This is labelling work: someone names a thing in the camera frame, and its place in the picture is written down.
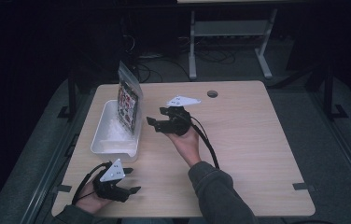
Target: hand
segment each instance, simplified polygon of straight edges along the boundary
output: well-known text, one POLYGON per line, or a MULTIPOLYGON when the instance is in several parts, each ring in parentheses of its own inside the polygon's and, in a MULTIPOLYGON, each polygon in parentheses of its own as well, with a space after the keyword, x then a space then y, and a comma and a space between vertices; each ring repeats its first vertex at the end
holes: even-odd
POLYGON ((175 133, 165 135, 170 138, 178 153, 190 167, 202 161, 199 155, 199 134, 192 127, 182 136, 175 133))
POLYGON ((89 181, 79 193, 79 200, 77 201, 76 206, 91 214, 95 214, 112 201, 97 196, 94 192, 92 180, 89 181))

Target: wooden table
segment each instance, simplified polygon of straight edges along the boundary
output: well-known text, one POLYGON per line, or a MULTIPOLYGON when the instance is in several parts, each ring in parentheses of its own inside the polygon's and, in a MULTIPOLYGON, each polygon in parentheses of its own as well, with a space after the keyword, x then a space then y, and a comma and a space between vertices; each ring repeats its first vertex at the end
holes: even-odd
MULTIPOLYGON (((188 82, 142 84, 143 117, 168 119, 159 107, 180 94, 201 99, 186 110, 199 120, 217 153, 221 169, 233 177, 234 188, 260 217, 311 216, 315 207, 303 183, 269 95, 259 81, 188 82), (217 98, 207 96, 217 91, 217 98)), ((63 185, 71 191, 59 192, 52 214, 70 204, 77 186, 101 160, 91 152, 105 102, 117 99, 118 85, 100 86, 94 96, 70 161, 63 185)), ((103 217, 200 217, 198 201, 188 179, 188 165, 162 133, 155 133, 144 119, 136 162, 124 163, 134 171, 119 182, 120 187, 142 188, 126 203, 111 203, 103 217)), ((201 156, 213 164, 200 142, 201 156)))

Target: white metal stand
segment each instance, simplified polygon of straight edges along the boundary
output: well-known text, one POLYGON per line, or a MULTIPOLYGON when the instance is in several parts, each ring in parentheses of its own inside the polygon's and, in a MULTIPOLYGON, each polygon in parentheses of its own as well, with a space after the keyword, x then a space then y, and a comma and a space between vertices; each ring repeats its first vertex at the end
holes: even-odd
POLYGON ((195 36, 218 35, 262 35, 262 44, 255 49, 260 68, 266 78, 272 78, 271 70, 266 63, 264 52, 274 26, 277 9, 273 9, 269 20, 261 21, 196 21, 195 12, 191 12, 190 19, 190 79, 196 79, 195 36))

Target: gray carpet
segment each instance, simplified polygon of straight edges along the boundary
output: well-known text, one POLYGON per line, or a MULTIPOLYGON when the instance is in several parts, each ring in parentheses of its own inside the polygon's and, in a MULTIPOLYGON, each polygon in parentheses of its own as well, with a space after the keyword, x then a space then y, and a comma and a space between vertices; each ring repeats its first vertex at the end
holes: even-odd
MULTIPOLYGON (((286 78, 291 41, 271 40, 266 57, 274 78, 266 80, 259 68, 255 43, 248 43, 231 52, 235 57, 230 64, 210 63, 207 55, 218 56, 218 51, 204 51, 197 59, 198 79, 196 81, 220 80, 261 80, 267 85, 286 78)), ((186 53, 177 59, 144 61, 143 65, 155 71, 147 82, 189 81, 188 58, 186 53)), ((142 79, 147 72, 140 71, 142 79)), ((269 90, 275 111, 285 131, 305 182, 314 188, 311 191, 316 213, 311 217, 260 217, 260 223, 291 223, 298 220, 324 220, 337 224, 351 223, 351 169, 342 149, 334 137, 331 125, 341 131, 351 147, 351 92, 335 79, 334 103, 344 107, 349 119, 337 119, 328 123, 320 104, 322 93, 307 92, 303 88, 303 77, 282 90, 269 90)), ((55 188, 63 178, 67 164, 64 153, 72 149, 75 134, 80 131, 86 117, 94 91, 77 95, 77 116, 75 119, 58 119, 63 106, 68 105, 67 83, 64 82, 53 94, 52 100, 36 125, 15 169, 0 195, 0 223, 48 223, 53 204, 55 188), (45 171, 52 169, 51 176, 45 171)))

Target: dark background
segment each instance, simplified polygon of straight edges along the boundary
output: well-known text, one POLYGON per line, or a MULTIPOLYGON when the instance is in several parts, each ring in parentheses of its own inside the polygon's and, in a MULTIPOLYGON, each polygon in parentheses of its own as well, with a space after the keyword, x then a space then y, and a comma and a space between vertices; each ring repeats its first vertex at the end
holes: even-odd
MULTIPOLYGON (((122 34, 138 40, 134 54, 151 46, 176 56, 177 37, 189 29, 188 11, 171 11, 171 17, 168 12, 133 12, 122 21, 122 14, 53 10, 57 6, 63 5, 0 1, 0 190, 51 95, 71 70, 77 71, 82 91, 116 82, 119 60, 133 63, 135 56, 125 54, 122 34)), ((288 35, 296 39, 290 69, 330 55, 336 77, 351 89, 351 2, 280 8, 273 37, 288 35)))

